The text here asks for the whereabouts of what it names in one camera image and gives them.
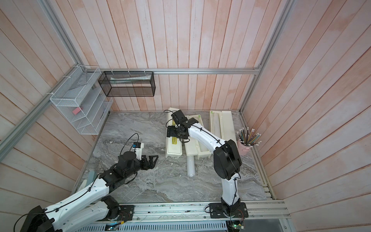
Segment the cream dispenser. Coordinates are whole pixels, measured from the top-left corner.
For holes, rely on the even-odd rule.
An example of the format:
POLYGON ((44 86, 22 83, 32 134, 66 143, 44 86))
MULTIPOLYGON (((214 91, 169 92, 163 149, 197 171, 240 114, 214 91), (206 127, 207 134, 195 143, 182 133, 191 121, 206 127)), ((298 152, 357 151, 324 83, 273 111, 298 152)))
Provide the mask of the cream dispenser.
POLYGON ((165 114, 167 116, 167 122, 166 122, 166 154, 165 157, 171 157, 171 158, 179 158, 182 156, 182 144, 180 140, 176 137, 167 137, 167 127, 169 126, 175 126, 175 123, 173 121, 173 118, 171 114, 178 111, 176 108, 169 108, 168 110, 165 110, 165 114))
POLYGON ((196 159, 210 158, 211 152, 198 140, 189 137, 189 141, 185 143, 185 152, 187 156, 195 156, 196 159))
POLYGON ((221 139, 229 141, 233 140, 237 143, 232 111, 210 111, 210 130, 213 132, 213 113, 218 113, 220 117, 221 139))

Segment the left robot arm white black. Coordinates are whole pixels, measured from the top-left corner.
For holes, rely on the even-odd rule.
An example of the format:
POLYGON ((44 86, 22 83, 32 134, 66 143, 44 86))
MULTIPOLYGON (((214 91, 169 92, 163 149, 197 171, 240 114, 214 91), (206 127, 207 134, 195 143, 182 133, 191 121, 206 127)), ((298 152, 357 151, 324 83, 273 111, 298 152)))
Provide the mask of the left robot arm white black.
POLYGON ((154 169, 158 156, 142 155, 137 159, 133 151, 124 152, 118 162, 99 174, 84 189, 48 207, 37 206, 24 214, 22 232, 73 232, 92 222, 124 219, 119 203, 110 194, 129 177, 136 177, 140 170, 154 169))

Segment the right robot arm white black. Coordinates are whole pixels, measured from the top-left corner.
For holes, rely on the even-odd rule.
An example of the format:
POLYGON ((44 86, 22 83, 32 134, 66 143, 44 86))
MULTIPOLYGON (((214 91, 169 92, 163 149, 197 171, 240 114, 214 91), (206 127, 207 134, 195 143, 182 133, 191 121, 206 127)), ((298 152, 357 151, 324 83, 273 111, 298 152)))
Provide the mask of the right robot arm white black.
POLYGON ((214 170, 222 179, 221 206, 225 214, 232 214, 241 204, 237 182, 242 165, 237 145, 233 140, 223 140, 201 126, 178 124, 167 126, 167 137, 186 140, 193 138, 204 145, 213 154, 214 170))

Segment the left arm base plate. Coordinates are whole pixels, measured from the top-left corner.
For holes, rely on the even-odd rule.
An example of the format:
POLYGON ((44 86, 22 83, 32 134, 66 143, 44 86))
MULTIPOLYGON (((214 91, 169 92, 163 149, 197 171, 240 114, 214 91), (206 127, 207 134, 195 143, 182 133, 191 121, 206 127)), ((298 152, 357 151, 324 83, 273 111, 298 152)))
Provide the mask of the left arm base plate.
POLYGON ((99 221, 120 221, 127 222, 133 219, 134 205, 120 205, 109 209, 106 217, 99 221))

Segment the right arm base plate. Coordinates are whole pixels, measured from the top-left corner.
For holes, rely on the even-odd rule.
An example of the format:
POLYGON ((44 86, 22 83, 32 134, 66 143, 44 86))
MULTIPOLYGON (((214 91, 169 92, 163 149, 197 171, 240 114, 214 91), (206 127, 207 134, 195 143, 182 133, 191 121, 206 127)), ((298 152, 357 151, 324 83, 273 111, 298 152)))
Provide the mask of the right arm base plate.
POLYGON ((232 206, 225 203, 210 203, 211 218, 248 218, 249 214, 245 203, 237 202, 232 206))

